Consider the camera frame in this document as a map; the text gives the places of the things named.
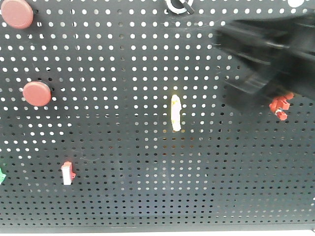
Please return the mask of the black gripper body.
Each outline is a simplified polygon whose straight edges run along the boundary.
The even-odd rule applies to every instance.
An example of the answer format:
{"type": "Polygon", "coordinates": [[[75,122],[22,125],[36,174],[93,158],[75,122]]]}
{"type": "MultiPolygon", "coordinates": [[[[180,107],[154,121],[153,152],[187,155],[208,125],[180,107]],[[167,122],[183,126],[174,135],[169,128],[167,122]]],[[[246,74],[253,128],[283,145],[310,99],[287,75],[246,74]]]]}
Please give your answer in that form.
{"type": "Polygon", "coordinates": [[[225,102],[235,108],[289,94],[315,98],[315,14],[233,20],[216,30],[218,48],[250,72],[228,79],[225,102]]]}

